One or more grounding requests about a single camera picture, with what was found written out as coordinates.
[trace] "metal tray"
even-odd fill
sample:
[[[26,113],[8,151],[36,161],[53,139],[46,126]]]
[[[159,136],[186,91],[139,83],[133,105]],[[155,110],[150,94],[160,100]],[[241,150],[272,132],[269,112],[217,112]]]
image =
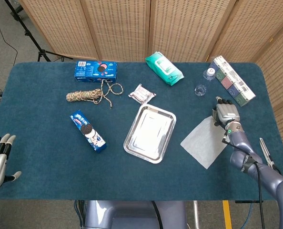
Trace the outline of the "metal tray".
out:
[[[142,105],[123,143],[124,150],[154,164],[161,162],[175,123],[173,113]]]

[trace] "table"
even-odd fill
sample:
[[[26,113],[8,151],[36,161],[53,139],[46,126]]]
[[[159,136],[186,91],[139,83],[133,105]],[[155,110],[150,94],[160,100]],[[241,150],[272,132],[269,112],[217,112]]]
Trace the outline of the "table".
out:
[[[219,200],[258,199],[257,183],[230,165],[226,147],[208,170],[181,146],[181,141],[212,114],[215,96],[231,99],[218,80],[204,97],[194,86],[208,63],[176,63],[185,78],[165,84],[146,63],[118,65],[117,82],[124,93],[109,94],[113,108],[103,100],[67,102],[69,92],[93,90],[99,83],[75,81],[73,62],[20,63],[12,69],[0,105],[0,135],[15,134],[7,174],[21,177],[0,188],[0,198],[96,200]],[[283,145],[274,119],[261,69],[253,63],[232,63],[234,70],[255,92],[256,98],[238,107],[241,123],[255,151],[262,137],[283,174]],[[164,159],[151,164],[129,155],[124,139],[140,104],[128,97],[141,83],[157,94],[149,103],[177,117]],[[81,109],[107,148],[93,151],[70,115]],[[263,199],[271,199],[263,191]]]

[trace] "teal wet wipes pack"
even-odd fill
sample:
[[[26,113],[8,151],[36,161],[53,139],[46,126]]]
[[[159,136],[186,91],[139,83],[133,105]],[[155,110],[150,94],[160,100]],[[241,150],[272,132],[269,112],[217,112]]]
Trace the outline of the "teal wet wipes pack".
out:
[[[184,78],[183,73],[161,52],[155,52],[151,56],[146,57],[146,63],[165,83],[171,86]]]

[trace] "water bottle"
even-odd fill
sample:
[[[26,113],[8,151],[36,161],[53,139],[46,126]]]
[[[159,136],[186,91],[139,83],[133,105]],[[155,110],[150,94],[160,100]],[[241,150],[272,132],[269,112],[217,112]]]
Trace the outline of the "water bottle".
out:
[[[194,92],[197,96],[205,95],[206,91],[209,88],[210,81],[215,78],[216,71],[213,68],[209,68],[203,72],[202,80],[197,84],[194,89]]]

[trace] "rope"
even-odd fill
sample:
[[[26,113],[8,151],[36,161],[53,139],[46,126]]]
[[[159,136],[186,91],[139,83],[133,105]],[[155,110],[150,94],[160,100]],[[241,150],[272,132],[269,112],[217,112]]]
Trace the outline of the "rope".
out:
[[[107,93],[103,93],[103,82],[105,82],[107,84],[107,86],[109,87]],[[116,93],[112,90],[112,87],[118,85],[119,87],[121,87],[121,92]],[[109,101],[110,103],[110,108],[112,108],[112,102],[110,99],[108,99],[106,96],[108,95],[109,92],[112,92],[115,95],[119,95],[123,93],[123,88],[119,83],[114,83],[111,86],[109,85],[109,83],[106,80],[102,80],[101,81],[101,88],[100,89],[95,89],[92,91],[78,91],[78,92],[72,92],[72,93],[68,93],[66,95],[66,100],[69,102],[74,102],[74,101],[90,101],[93,102],[94,104],[99,104],[102,100],[102,98],[105,98],[107,101]]]

